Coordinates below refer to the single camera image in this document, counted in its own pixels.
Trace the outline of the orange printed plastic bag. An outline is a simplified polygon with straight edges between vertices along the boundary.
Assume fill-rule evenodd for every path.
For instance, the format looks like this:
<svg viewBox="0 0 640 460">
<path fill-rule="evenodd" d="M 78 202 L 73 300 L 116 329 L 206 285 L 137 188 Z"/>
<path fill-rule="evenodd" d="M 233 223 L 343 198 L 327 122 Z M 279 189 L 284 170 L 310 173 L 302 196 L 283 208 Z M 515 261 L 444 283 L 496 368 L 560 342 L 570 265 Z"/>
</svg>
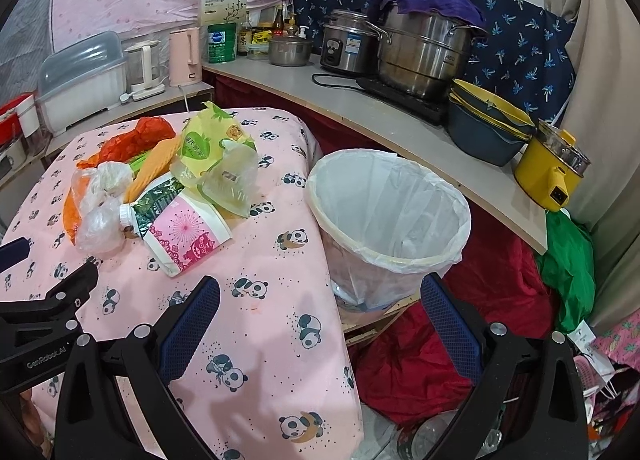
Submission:
<svg viewBox="0 0 640 460">
<path fill-rule="evenodd" d="M 64 231 L 71 243 L 75 243 L 77 231 L 82 220 L 79 205 L 85 197 L 95 172 L 95 168 L 76 169 L 70 181 L 70 190 L 66 195 L 62 210 L 62 222 Z"/>
</svg>

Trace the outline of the clear plastic bag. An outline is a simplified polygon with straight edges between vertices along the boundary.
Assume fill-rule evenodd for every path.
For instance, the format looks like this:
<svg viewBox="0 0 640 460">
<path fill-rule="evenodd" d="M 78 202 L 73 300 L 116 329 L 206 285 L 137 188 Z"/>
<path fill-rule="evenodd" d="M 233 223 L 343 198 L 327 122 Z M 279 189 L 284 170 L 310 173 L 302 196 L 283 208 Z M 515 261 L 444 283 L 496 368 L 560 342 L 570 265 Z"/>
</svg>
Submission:
<svg viewBox="0 0 640 460">
<path fill-rule="evenodd" d="M 125 235 L 120 227 L 119 208 L 120 201 L 108 197 L 82 218 L 75 239 L 79 251 L 103 258 L 122 249 Z"/>
</svg>

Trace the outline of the green crushed carton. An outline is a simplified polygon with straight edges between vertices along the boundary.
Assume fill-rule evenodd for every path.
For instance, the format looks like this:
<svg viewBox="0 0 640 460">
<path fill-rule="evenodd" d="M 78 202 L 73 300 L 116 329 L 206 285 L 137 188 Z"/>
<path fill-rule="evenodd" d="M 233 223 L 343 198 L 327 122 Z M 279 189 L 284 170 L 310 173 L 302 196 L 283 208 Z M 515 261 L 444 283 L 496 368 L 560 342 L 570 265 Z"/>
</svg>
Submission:
<svg viewBox="0 0 640 460">
<path fill-rule="evenodd" d="M 167 172 L 153 180 L 137 200 L 123 203 L 118 210 L 119 224 L 143 238 L 152 223 L 182 192 L 184 186 Z"/>
</svg>

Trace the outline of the red plastic bag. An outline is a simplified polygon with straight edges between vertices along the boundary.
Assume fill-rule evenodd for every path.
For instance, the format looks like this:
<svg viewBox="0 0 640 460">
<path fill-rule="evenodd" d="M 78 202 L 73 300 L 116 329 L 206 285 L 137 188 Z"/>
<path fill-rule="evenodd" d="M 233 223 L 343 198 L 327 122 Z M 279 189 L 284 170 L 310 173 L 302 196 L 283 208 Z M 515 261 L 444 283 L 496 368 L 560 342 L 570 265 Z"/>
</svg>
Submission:
<svg viewBox="0 0 640 460">
<path fill-rule="evenodd" d="M 128 162 L 145 151 L 151 150 L 158 142 L 176 136 L 171 124 L 160 117 L 140 118 L 129 132 L 113 136 L 100 150 L 85 160 L 78 161 L 78 169 L 96 168 L 107 161 Z"/>
</svg>

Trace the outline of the orange foam fruit net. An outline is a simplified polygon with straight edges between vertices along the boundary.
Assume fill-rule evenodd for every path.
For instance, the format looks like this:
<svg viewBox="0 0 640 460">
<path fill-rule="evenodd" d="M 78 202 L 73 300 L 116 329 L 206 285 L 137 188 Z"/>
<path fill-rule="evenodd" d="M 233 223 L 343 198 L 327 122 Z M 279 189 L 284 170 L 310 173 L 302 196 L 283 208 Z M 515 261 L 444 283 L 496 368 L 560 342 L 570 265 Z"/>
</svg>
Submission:
<svg viewBox="0 0 640 460">
<path fill-rule="evenodd" d="M 142 191 L 144 191 L 153 180 L 168 171 L 171 160 L 174 158 L 180 145 L 181 136 L 177 135 L 172 139 L 163 139 L 163 141 L 158 142 L 155 147 L 150 150 L 134 182 L 127 188 L 124 196 L 125 203 L 131 203 L 137 200 L 142 194 Z"/>
</svg>

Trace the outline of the pink paper cup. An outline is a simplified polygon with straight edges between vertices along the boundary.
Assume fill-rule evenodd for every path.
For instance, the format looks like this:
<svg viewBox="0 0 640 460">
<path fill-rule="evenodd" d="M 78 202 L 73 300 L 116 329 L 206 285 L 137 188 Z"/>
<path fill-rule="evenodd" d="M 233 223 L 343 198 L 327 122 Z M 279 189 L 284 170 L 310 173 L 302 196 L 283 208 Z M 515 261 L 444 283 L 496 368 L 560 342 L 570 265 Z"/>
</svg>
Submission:
<svg viewBox="0 0 640 460">
<path fill-rule="evenodd" d="M 168 277 L 198 264 L 232 238 L 222 215 L 184 189 L 151 223 L 142 240 Z"/>
</svg>

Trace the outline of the yellow green snack bag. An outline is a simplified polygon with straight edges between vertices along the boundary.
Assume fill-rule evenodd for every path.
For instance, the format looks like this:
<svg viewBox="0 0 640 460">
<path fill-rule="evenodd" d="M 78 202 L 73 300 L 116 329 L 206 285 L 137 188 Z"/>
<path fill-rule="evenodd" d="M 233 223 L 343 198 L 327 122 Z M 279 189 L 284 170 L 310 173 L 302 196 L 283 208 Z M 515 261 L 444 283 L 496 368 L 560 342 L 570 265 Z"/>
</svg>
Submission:
<svg viewBox="0 0 640 460">
<path fill-rule="evenodd" d="M 185 187 L 195 188 L 216 168 L 238 175 L 257 163 L 254 139 L 233 115 L 210 101 L 191 115 L 180 139 L 170 172 Z"/>
</svg>

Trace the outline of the green plastic bag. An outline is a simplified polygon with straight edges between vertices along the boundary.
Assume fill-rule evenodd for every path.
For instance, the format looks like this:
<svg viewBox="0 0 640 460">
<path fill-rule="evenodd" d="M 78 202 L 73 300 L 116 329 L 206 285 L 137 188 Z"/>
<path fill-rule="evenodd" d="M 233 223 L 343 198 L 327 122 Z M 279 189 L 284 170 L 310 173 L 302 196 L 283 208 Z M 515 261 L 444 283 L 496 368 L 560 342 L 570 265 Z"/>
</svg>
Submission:
<svg viewBox="0 0 640 460">
<path fill-rule="evenodd" d="M 555 326 L 570 333 L 593 309 L 593 242 L 585 226 L 563 211 L 548 211 L 546 223 L 548 249 L 536 256 L 536 263 L 542 282 L 559 298 Z"/>
</svg>

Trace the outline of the white glass kettle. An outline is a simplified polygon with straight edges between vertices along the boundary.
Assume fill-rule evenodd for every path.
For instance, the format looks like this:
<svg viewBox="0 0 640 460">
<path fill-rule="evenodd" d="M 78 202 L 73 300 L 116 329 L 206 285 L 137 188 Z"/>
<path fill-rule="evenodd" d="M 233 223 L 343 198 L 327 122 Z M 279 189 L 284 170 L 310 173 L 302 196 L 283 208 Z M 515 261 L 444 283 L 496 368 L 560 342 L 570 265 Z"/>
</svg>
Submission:
<svg viewBox="0 0 640 460">
<path fill-rule="evenodd" d="M 140 102 L 165 92 L 160 76 L 160 41 L 143 40 L 127 46 L 128 91 L 120 97 L 123 103 Z"/>
</svg>

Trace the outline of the stacked blue yellow bowls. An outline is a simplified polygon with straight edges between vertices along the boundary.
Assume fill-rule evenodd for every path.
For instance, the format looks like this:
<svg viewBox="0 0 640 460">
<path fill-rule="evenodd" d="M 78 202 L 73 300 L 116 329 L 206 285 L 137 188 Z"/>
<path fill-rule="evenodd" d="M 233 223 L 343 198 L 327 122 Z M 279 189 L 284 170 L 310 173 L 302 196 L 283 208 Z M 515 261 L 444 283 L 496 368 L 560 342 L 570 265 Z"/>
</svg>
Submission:
<svg viewBox="0 0 640 460">
<path fill-rule="evenodd" d="M 518 107 L 475 84 L 454 79 L 446 130 L 452 142 L 476 159 L 504 167 L 536 133 Z"/>
</svg>

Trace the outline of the green milk powder can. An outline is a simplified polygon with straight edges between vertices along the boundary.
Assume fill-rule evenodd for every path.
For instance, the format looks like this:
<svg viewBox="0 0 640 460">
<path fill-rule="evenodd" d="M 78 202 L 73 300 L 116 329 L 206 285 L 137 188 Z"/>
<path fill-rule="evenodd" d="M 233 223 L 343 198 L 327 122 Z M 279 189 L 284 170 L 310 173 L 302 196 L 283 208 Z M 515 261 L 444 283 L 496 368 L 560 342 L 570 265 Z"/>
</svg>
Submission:
<svg viewBox="0 0 640 460">
<path fill-rule="evenodd" d="M 209 64 L 235 60 L 236 25 L 213 24 L 207 27 L 207 61 Z"/>
</svg>

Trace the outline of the yellow label jar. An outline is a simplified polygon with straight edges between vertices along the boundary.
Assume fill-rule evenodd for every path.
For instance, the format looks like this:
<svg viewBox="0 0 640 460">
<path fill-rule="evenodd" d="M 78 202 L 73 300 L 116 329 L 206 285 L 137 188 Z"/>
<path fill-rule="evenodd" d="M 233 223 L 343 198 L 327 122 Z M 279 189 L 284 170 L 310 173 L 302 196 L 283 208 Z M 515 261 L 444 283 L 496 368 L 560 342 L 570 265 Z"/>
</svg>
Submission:
<svg viewBox="0 0 640 460">
<path fill-rule="evenodd" d="M 266 60 L 269 54 L 269 43 L 272 31 L 266 27 L 255 27 L 250 32 L 247 43 L 247 57 L 250 60 Z"/>
</svg>

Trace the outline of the small steel pot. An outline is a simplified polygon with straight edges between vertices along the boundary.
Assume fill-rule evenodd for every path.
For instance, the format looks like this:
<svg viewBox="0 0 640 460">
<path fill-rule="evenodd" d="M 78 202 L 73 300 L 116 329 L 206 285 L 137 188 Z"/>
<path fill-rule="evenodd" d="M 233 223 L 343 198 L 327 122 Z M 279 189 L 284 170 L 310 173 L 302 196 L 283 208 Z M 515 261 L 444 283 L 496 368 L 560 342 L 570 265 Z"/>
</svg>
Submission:
<svg viewBox="0 0 640 460">
<path fill-rule="evenodd" d="M 277 36 L 269 41 L 268 60 L 271 65 L 300 67 L 309 62 L 312 41 L 292 36 Z"/>
</svg>

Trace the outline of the navy floral backsplash cloth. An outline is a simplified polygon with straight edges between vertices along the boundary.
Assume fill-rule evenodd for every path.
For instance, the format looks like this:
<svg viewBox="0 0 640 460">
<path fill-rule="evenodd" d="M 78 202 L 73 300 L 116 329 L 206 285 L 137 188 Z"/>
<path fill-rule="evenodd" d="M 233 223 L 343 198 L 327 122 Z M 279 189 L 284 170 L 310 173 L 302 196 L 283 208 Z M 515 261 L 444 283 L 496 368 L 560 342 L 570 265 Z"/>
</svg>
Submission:
<svg viewBox="0 0 640 460">
<path fill-rule="evenodd" d="M 565 44 L 574 25 L 526 0 L 470 0 L 488 32 L 473 42 L 463 79 L 495 93 L 529 117 L 552 120 L 565 105 L 575 72 Z M 368 0 L 293 0 L 296 20 L 319 52 L 326 16 L 363 12 Z"/>
</svg>

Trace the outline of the dark sauce bottle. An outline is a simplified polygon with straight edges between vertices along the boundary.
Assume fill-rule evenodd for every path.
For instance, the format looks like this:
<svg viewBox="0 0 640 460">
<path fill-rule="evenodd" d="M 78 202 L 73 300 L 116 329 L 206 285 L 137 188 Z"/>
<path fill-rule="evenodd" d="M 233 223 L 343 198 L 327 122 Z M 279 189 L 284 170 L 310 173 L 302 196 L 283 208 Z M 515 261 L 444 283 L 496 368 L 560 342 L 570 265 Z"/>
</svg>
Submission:
<svg viewBox="0 0 640 460">
<path fill-rule="evenodd" d="M 276 17 L 271 26 L 271 32 L 273 37 L 279 37 L 284 34 L 285 24 L 284 24 L 284 14 L 283 14 L 283 5 L 279 4 L 277 6 Z"/>
</svg>

